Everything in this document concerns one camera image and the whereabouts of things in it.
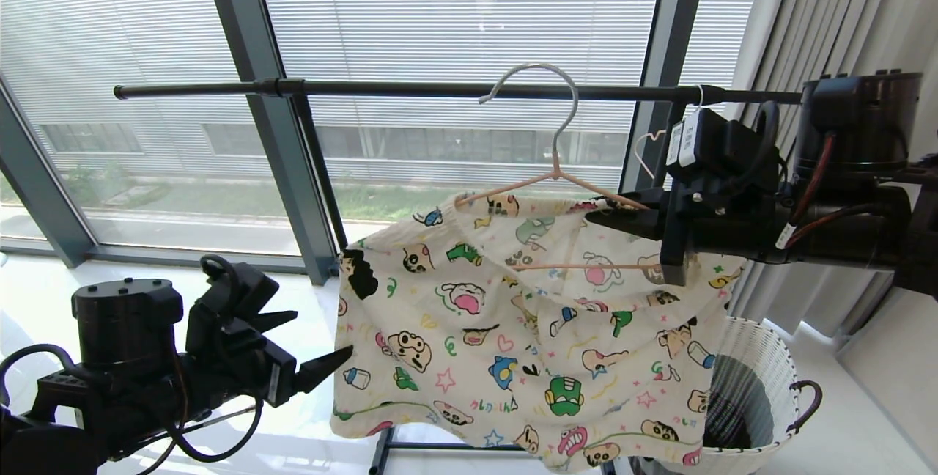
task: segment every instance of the white label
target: white label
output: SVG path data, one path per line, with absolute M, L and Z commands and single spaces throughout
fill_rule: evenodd
M 267 401 L 273 404 L 277 396 L 277 388 L 281 384 L 281 366 L 273 364 L 270 368 L 270 386 L 267 389 Z
M 697 161 L 694 145 L 697 142 L 697 121 L 700 120 L 700 115 L 700 111 L 696 111 L 687 118 L 687 123 L 684 123 L 684 137 L 681 139 L 681 150 L 677 155 L 681 167 L 687 167 Z
M 684 132 L 684 122 L 678 123 L 671 128 L 671 142 L 668 144 L 668 157 L 665 165 L 671 165 L 677 161 L 677 153 L 681 150 L 681 133 Z
M 778 248 L 778 250 L 784 250 L 785 245 L 788 244 L 788 239 L 791 238 L 791 234 L 793 234 L 794 230 L 795 227 L 793 227 L 791 224 L 785 224 L 785 227 L 781 228 L 781 233 L 778 234 L 778 240 L 775 241 L 775 247 Z

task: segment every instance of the glossy floor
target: glossy floor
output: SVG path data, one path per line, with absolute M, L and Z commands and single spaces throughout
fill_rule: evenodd
M 188 306 L 207 285 L 204 275 L 195 268 L 147 268 L 107 262 L 87 262 L 68 270 L 60 261 L 41 257 L 10 257 L 0 268 L 0 353 L 10 352 L 34 342 L 61 345 L 78 357 L 78 332 L 71 317 L 70 297 L 81 285 L 114 281 L 124 277 L 160 277 L 170 279 Z M 265 311 L 296 310 L 299 318 L 269 332 L 271 339 L 298 359 L 313 358 L 332 351 L 338 308 L 336 284 L 312 287 L 304 276 L 277 275 L 281 291 Z M 185 319 L 177 325 L 177 346 L 185 344 Z M 924 475 L 931 471 L 924 465 L 882 412 L 835 361 L 831 347 L 810 331 L 798 331 L 791 339 L 791 354 L 801 378 L 813 379 L 824 386 L 827 396 L 821 410 L 771 463 L 760 471 L 765 475 L 865 473 L 901 473 Z M 29 408 L 37 376 L 56 370 L 48 357 L 25 358 L 7 374 L 7 387 L 13 398 L 12 408 Z M 222 409 L 237 410 L 248 400 L 235 400 Z M 326 381 L 312 394 L 296 396 L 278 409 L 264 412 L 261 425 L 248 445 L 231 459 L 217 465 L 200 465 L 178 449 L 158 473 L 251 473 L 284 475 L 336 473 L 364 475 L 368 472 L 375 439 L 346 441 L 329 431 L 332 384 Z M 71 417 L 60 411 L 62 419 Z M 191 442 L 204 452 L 228 449 L 245 429 L 249 416 L 222 422 L 211 428 L 192 432 Z M 458 441 L 435 427 L 409 424 L 399 429 L 401 441 Z M 164 443 L 157 442 L 144 451 L 119 463 L 108 463 L 103 475 L 138 473 L 160 455 Z M 629 473 L 620 463 L 620 473 Z M 392 452 L 387 475 L 490 473 L 499 475 L 546 474 L 540 462 L 513 452 Z

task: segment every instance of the white curtain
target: white curtain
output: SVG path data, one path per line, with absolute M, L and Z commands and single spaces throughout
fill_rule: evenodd
M 924 71 L 936 58 L 935 0 L 755 0 L 736 67 L 734 87 L 800 91 L 821 74 L 872 74 L 880 68 Z M 934 74 L 922 84 L 932 103 Z M 728 117 L 751 121 L 753 107 L 734 106 Z M 919 107 L 912 160 L 935 144 L 934 110 Z M 781 111 L 778 145 L 793 147 L 799 111 Z M 834 336 L 853 334 L 881 301 L 889 274 L 821 265 L 747 265 L 734 288 L 733 314 L 769 318 L 788 332 L 801 321 Z

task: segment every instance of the pink star print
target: pink star print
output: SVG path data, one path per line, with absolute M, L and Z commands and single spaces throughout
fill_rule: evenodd
M 436 375 L 436 387 L 442 389 L 443 394 L 446 394 L 446 392 L 449 391 L 449 388 L 453 387 L 454 385 L 456 385 L 456 382 L 453 381 L 453 376 L 450 375 L 449 367 L 446 367 L 445 372 L 440 372 L 440 374 Z
M 654 402 L 657 400 L 650 394 L 650 392 L 645 391 L 643 394 L 639 394 L 638 400 L 639 405 L 644 405 L 646 408 L 650 408 Z

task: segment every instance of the shirt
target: shirt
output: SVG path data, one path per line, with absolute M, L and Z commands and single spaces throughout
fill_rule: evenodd
M 727 285 L 744 259 L 687 258 L 664 284 L 660 242 L 591 224 L 605 199 L 454 195 L 341 254 L 332 431 L 429 422 L 515 443 L 554 472 L 624 456 L 695 464 Z M 588 265 L 513 269 L 513 265 Z

